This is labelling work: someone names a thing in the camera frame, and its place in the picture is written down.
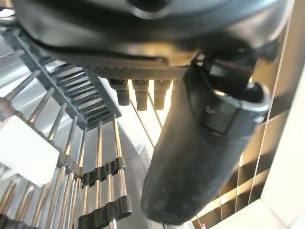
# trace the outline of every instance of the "black rubber grip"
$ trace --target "black rubber grip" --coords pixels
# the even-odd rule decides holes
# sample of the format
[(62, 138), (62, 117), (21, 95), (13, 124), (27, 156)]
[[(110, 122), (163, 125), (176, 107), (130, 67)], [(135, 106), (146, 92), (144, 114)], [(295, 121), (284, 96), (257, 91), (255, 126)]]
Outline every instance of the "black rubber grip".
[(113, 221), (119, 221), (132, 213), (130, 196), (122, 196), (104, 207), (94, 210), (79, 218), (78, 229), (101, 229)]
[(39, 229), (27, 226), (24, 222), (14, 221), (0, 214), (0, 229)]
[(149, 219), (183, 224), (215, 196), (269, 107), (266, 88), (250, 87), (248, 102), (216, 95), (198, 66), (175, 85), (143, 185)]
[(116, 175), (119, 169), (126, 169), (125, 160), (123, 157), (118, 157), (114, 161), (109, 162), (102, 167), (95, 168), (89, 173), (82, 176), (82, 187), (89, 185), (90, 187), (95, 184), (96, 180), (105, 180), (108, 174)]

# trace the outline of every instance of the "chrome rod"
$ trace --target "chrome rod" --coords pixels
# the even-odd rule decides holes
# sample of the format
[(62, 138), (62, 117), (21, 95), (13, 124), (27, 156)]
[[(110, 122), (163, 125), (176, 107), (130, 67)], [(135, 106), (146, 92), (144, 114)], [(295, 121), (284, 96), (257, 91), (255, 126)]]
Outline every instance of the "chrome rod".
[(13, 200), (15, 194), (16, 194), (16, 189), (17, 189), (17, 185), (20, 183), (20, 178), (14, 179), (10, 182), (10, 184), (8, 185), (8, 187), (5, 190), (5, 194), (2, 197), (2, 200), (0, 202), (0, 213), (3, 215), (6, 215), (11, 201)]
[(97, 128), (97, 155), (96, 167), (102, 167), (102, 122), (99, 121)]
[(30, 115), (30, 117), (29, 117), (29, 122), (30, 123), (34, 123), (36, 121), (37, 117), (40, 115), (40, 113), (44, 109), (45, 105), (47, 104), (48, 100), (50, 99), (50, 97), (52, 96), (53, 93), (54, 93), (54, 88), (53, 87), (50, 88), (46, 92), (46, 94), (44, 95), (42, 100), (39, 102), (39, 104), (37, 105), (37, 107), (35, 108), (33, 113)]
[(65, 154), (65, 155), (70, 154), (72, 139), (73, 139), (74, 132), (75, 132), (75, 127), (76, 127), (76, 124), (77, 124), (77, 119), (78, 119), (78, 116), (75, 116), (73, 118), (72, 125), (71, 125), (71, 128), (70, 128), (70, 132), (69, 132), (69, 135), (68, 135), (68, 140), (67, 140), (67, 143), (66, 143), (66, 147), (65, 147), (65, 150), (63, 151), (63, 154)]
[(23, 221), (25, 213), (29, 207), (29, 203), (33, 196), (33, 192), (34, 192), (34, 185), (31, 182), (28, 182), (27, 186), (25, 187), (22, 200), (16, 212), (16, 216), (15, 216), (16, 221)]
[(88, 191), (89, 191), (89, 185), (84, 186), (84, 203), (82, 208), (82, 215), (88, 214)]
[(50, 132), (49, 132), (49, 135), (48, 135), (48, 139), (49, 139), (49, 140), (53, 140), (53, 139), (54, 139), (54, 136), (55, 136), (55, 134), (56, 134), (56, 131), (58, 130), (59, 124), (60, 124), (60, 122), (61, 122), (61, 118), (62, 118), (62, 116), (63, 116), (63, 114), (64, 114), (64, 112), (65, 112), (65, 110), (66, 110), (66, 107), (67, 107), (67, 104), (66, 104), (66, 103), (63, 103), (63, 104), (61, 105), (61, 108), (60, 108), (60, 110), (59, 110), (59, 112), (58, 112), (58, 114), (57, 114), (57, 116), (56, 116), (56, 119), (55, 119), (55, 121), (54, 121), (54, 124), (53, 124), (53, 126), (52, 126), (52, 128), (51, 128), (51, 130), (50, 130)]
[[(113, 177), (112, 174), (107, 175), (107, 184), (108, 184), (108, 203), (113, 202), (114, 198), (114, 190), (113, 190)], [(114, 219), (109, 223), (109, 229), (117, 229), (116, 220)]]
[[(78, 166), (80, 168), (82, 168), (82, 165), (83, 165), (87, 130), (88, 129), (85, 127), (84, 130), (82, 131), (82, 136), (81, 136), (80, 149), (79, 149), (79, 153), (78, 153)], [(78, 195), (78, 190), (79, 190), (80, 186), (81, 186), (81, 179), (77, 178), (74, 183), (74, 190), (73, 190), (70, 209), (69, 209), (68, 226), (67, 226), (68, 229), (72, 229), (73, 224), (75, 222), (75, 211), (77, 208), (77, 195)]]
[(62, 205), (61, 205), (61, 213), (60, 213), (59, 227), (58, 227), (60, 229), (64, 228), (64, 221), (65, 221), (65, 216), (66, 216), (68, 197), (70, 195), (70, 188), (71, 188), (71, 185), (72, 185), (73, 178), (74, 178), (74, 174), (69, 173), (68, 179), (67, 179), (67, 182), (66, 182), (65, 192), (64, 192), (64, 195), (63, 195), (63, 201), (62, 201)]
[(113, 128), (114, 128), (114, 137), (115, 137), (116, 157), (122, 157), (120, 134), (119, 134), (119, 128), (118, 128), (118, 122), (116, 120), (116, 116), (114, 116), (113, 118)]
[(45, 201), (47, 198), (47, 193), (49, 192), (49, 189), (50, 189), (50, 185), (51, 185), (51, 182), (48, 184), (45, 184), (40, 190), (38, 202), (36, 204), (32, 223), (31, 223), (32, 227), (38, 227), (38, 220), (39, 220), (39, 217), (41, 214), (41, 210), (45, 204)]
[(27, 78), (25, 78), (17, 87), (15, 87), (5, 98), (8, 101), (13, 100), (30, 82), (32, 82), (40, 74), (39, 70), (32, 72)]
[(80, 150), (79, 150), (79, 154), (78, 154), (78, 163), (77, 163), (79, 167), (82, 167), (82, 165), (83, 165), (87, 130), (88, 130), (87, 128), (84, 128), (84, 130), (82, 131), (81, 144), (80, 144)]
[[(115, 149), (116, 149), (116, 157), (122, 157), (122, 149), (121, 149), (121, 141), (120, 134), (118, 128), (118, 122), (116, 117), (113, 119), (113, 128), (114, 128), (114, 137), (115, 137)], [(124, 169), (119, 169), (119, 182), (120, 182), (120, 196), (127, 195), (126, 181), (125, 181), (125, 172)]]
[[(96, 167), (102, 167), (102, 122), (99, 121), (97, 128), (97, 155), (96, 155)], [(95, 193), (95, 209), (102, 207), (102, 182), (100, 180), (95, 181), (96, 193)]]
[(47, 216), (47, 222), (46, 222), (45, 229), (51, 228), (52, 221), (53, 221), (53, 214), (54, 214), (54, 210), (56, 208), (57, 198), (58, 198), (58, 194), (59, 194), (58, 192), (59, 192), (59, 188), (61, 186), (65, 172), (66, 172), (66, 167), (62, 166), (60, 168), (57, 178), (56, 178), (55, 187), (54, 187), (53, 195), (51, 198), (51, 203), (50, 203), (50, 207), (49, 207), (49, 212), (48, 212), (48, 216)]
[(74, 184), (74, 190), (71, 199), (71, 210), (69, 211), (69, 215), (68, 215), (68, 227), (67, 227), (68, 229), (72, 229), (73, 224), (75, 222), (75, 211), (77, 209), (77, 194), (80, 185), (81, 185), (81, 179), (77, 178)]

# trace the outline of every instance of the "machine part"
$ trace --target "machine part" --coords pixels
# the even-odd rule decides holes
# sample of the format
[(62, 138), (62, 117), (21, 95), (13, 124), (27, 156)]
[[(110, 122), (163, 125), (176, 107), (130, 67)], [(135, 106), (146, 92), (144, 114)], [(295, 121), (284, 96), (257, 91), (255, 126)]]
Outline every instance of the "machine part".
[(51, 226), (53, 223), (53, 217), (54, 217), (54, 210), (56, 209), (56, 204), (57, 204), (57, 200), (58, 200), (59, 188), (61, 186), (63, 177), (65, 175), (65, 171), (66, 171), (66, 167), (64, 167), (64, 166), (60, 167), (57, 178), (56, 178), (53, 194), (51, 197), (51, 203), (50, 203), (50, 207), (49, 207), (49, 211), (48, 211), (45, 229), (51, 229)]
[(35, 108), (33, 113), (30, 115), (29, 120), (28, 120), (29, 123), (35, 122), (36, 118), (42, 112), (42, 110), (44, 109), (45, 105), (47, 104), (48, 100), (50, 99), (50, 97), (52, 96), (53, 93), (54, 93), (54, 88), (52, 87), (47, 91), (47, 93), (44, 95), (42, 100), (39, 102), (38, 106)]
[(149, 219), (183, 224), (218, 192), (269, 109), (265, 86), (249, 83), (240, 93), (242, 100), (217, 95), (196, 64), (176, 83), (143, 185)]
[(21, 222), (24, 220), (24, 216), (29, 207), (29, 203), (33, 196), (33, 192), (34, 192), (34, 185), (31, 182), (28, 182), (28, 184), (25, 187), (22, 200), (16, 212), (15, 220), (17, 222)]
[(123, 196), (109, 202), (104, 207), (94, 210), (79, 218), (79, 229), (104, 228), (114, 219), (119, 221), (132, 213), (130, 196)]
[(8, 101), (13, 100), (30, 82), (32, 82), (40, 74), (40, 71), (32, 72), (25, 80), (23, 80), (17, 87), (5, 96)]
[(27, 226), (24, 222), (9, 219), (7, 216), (0, 214), (1, 229), (39, 229)]
[(157, 20), (136, 18), (128, 1), (116, 5), (81, 1), (73, 8), (59, 0), (13, 4), (21, 27), (50, 55), (91, 69), (121, 70), (186, 66), (198, 50), (260, 48), (279, 35), (293, 5), (290, 0), (171, 2), (166, 16)]
[(109, 85), (116, 91), (119, 105), (129, 105), (129, 88), (127, 80), (108, 80)]
[(50, 68), (50, 64), (59, 61), (42, 55), (20, 31), (10, 29), (3, 36), (18, 50), (18, 56), (30, 71), (40, 70), (37, 79), (47, 90), (54, 88), (53, 98), (59, 104), (67, 104), (67, 114), (71, 118), (78, 117), (77, 125), (81, 129), (91, 130), (100, 120), (107, 123), (113, 115), (121, 116), (96, 74), (64, 62)]
[(2, 197), (0, 202), (0, 213), (7, 215), (11, 201), (13, 200), (18, 184), (20, 183), (20, 178), (14, 179), (10, 182), (7, 189), (5, 190), (5, 195)]
[(154, 80), (154, 108), (156, 110), (164, 109), (164, 100), (166, 91), (170, 88), (171, 80)]
[(82, 176), (82, 185), (89, 185), (92, 187), (97, 180), (104, 181), (106, 180), (107, 175), (112, 174), (114, 176), (118, 174), (120, 169), (126, 169), (123, 157), (118, 157), (114, 161), (106, 163), (102, 167), (95, 168), (92, 172), (85, 173)]
[[(115, 137), (115, 152), (117, 159), (123, 158), (122, 157), (122, 148), (121, 148), (121, 141), (120, 141), (120, 134), (119, 134), (119, 128), (118, 128), (118, 122), (116, 120), (116, 117), (113, 118), (113, 129), (114, 129), (114, 137)], [(118, 174), (119, 174), (119, 186), (120, 186), (120, 197), (127, 195), (127, 189), (126, 189), (126, 183), (125, 183), (125, 168), (119, 168)]]
[(137, 100), (138, 111), (147, 110), (147, 96), (148, 96), (149, 80), (133, 80), (132, 86), (135, 91), (135, 97)]

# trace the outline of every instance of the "black plastic cover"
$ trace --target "black plastic cover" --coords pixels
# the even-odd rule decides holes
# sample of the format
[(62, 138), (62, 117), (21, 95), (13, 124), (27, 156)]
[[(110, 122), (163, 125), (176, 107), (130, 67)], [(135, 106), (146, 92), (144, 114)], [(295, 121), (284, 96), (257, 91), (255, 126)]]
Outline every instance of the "black plastic cover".
[(183, 224), (215, 196), (269, 108), (264, 86), (250, 83), (242, 96), (215, 94), (197, 65), (175, 84), (143, 185), (142, 210), (149, 219)]

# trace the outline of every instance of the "metal rack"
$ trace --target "metal rack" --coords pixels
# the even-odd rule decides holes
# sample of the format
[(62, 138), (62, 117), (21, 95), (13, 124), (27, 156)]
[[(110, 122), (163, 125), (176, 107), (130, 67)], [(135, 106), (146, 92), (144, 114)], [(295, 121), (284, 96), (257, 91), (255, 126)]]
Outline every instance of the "metal rack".
[(47, 90), (52, 89), (59, 104), (66, 103), (67, 114), (78, 117), (81, 129), (91, 130), (99, 121), (107, 123), (113, 115), (121, 116), (95, 74), (41, 53), (19, 30), (7, 30), (3, 37), (16, 50), (5, 58), (20, 57), (31, 72), (39, 70), (37, 79)]
[[(97, 158), (96, 158), (96, 168), (101, 169), (104, 166), (102, 165), (102, 124), (104, 122), (113, 121), (113, 129), (115, 134), (115, 147), (116, 147), (116, 160), (122, 158), (122, 150), (120, 143), (120, 136), (118, 131), (118, 125), (116, 121), (116, 114), (121, 115), (118, 112), (118, 109), (112, 104), (111, 107), (108, 106), (110, 97), (106, 95), (106, 91), (102, 92), (102, 84), (98, 84), (96, 80), (90, 80), (90, 77), (96, 78), (96, 76), (91, 75), (91, 73), (84, 70), (82, 73), (81, 80), (77, 82), (74, 77), (66, 76), (67, 80), (57, 81), (54, 79), (55, 76), (58, 76), (60, 73), (65, 73), (68, 70), (79, 69), (76, 66), (70, 66), (68, 64), (62, 64), (59, 67), (56, 67), (56, 70), (53, 71), (54, 74), (51, 74), (47, 71), (47, 62), (50, 61), (50, 58), (45, 59), (44, 65), (41, 63), (43, 61), (37, 61), (30, 48), (26, 45), (25, 41), (15, 32), (6, 32), (4, 33), (6, 39), (10, 40), (10, 44), (13, 48), (17, 48), (16, 52), (12, 52), (6, 56), (3, 56), (0, 61), (12, 61), (16, 58), (21, 58), (23, 62), (27, 65), (32, 73), (27, 76), (17, 87), (15, 87), (10, 93), (5, 97), (0, 98), (0, 120), (4, 121), (6, 118), (16, 115), (23, 122), (28, 124), (36, 133), (38, 133), (45, 141), (55, 147), (59, 152), (60, 156), (58, 158), (58, 169), (55, 171), (53, 180), (39, 188), (32, 184), (29, 181), (26, 181), (20, 175), (14, 175), (10, 177), (10, 183), (7, 186), (5, 194), (0, 201), (0, 228), (23, 228), (23, 229), (32, 229), (32, 228), (76, 228), (86, 229), (92, 228), (92, 214), (104, 212), (108, 216), (108, 221), (103, 222), (102, 224), (96, 225), (95, 228), (104, 228), (109, 225), (110, 228), (117, 228), (116, 222), (124, 217), (127, 217), (131, 214), (131, 201), (130, 197), (127, 194), (126, 184), (125, 184), (125, 175), (124, 169), (125, 164), (121, 165), (116, 171), (116, 173), (111, 173), (112, 164), (107, 163), (104, 166), (110, 168), (106, 172), (106, 181), (108, 184), (108, 201), (105, 206), (102, 206), (101, 201), (101, 185), (102, 179), (97, 178), (94, 184), (96, 188), (96, 210), (92, 213), (88, 212), (88, 196), (89, 186), (84, 187), (85, 198), (83, 201), (79, 201), (80, 190), (82, 189), (82, 166), (84, 158), (84, 147), (86, 133), (90, 129), (97, 129)], [(88, 88), (84, 89), (84, 80)], [(26, 118), (21, 112), (16, 111), (13, 107), (13, 100), (34, 80), (38, 79), (39, 82), (47, 89), (47, 92), (44, 94), (38, 105), (33, 109), (29, 118)], [(76, 89), (71, 89), (71, 84), (73, 87), (77, 84)], [(90, 90), (92, 94), (87, 95), (86, 93)], [(41, 132), (36, 126), (35, 122), (38, 117), (41, 115), (43, 109), (51, 98), (54, 98), (59, 104), (60, 109), (57, 113), (55, 120), (52, 123), (51, 130), (48, 134)], [(65, 112), (72, 118), (72, 124), (70, 131), (67, 136), (67, 141), (65, 144), (64, 150), (58, 148), (54, 143), (54, 138), (58, 132), (60, 123), (63, 119)], [(75, 140), (75, 129), (78, 126), (82, 131), (82, 135), (79, 141), (79, 151), (77, 161), (73, 161), (70, 157), (71, 145)], [(2, 166), (0, 169), (0, 176), (5, 171), (6, 167)], [(120, 196), (118, 199), (115, 198), (113, 192), (113, 179), (112, 176), (118, 174), (119, 177), (119, 187), (120, 187)], [(63, 198), (60, 198), (60, 192), (63, 190)], [(18, 200), (17, 193), (21, 192), (21, 199)], [(36, 199), (33, 198), (33, 195), (39, 195)], [(9, 216), (8, 212), (11, 209), (12, 203), (18, 201), (17, 211), (15, 216), (12, 218)], [(31, 223), (25, 223), (24, 219), (27, 212), (30, 209), (30, 205), (33, 207), (33, 213), (31, 217)], [(84, 215), (78, 219), (76, 210), (77, 206), (83, 206)], [(46, 221), (42, 222), (42, 215), (47, 215)]]

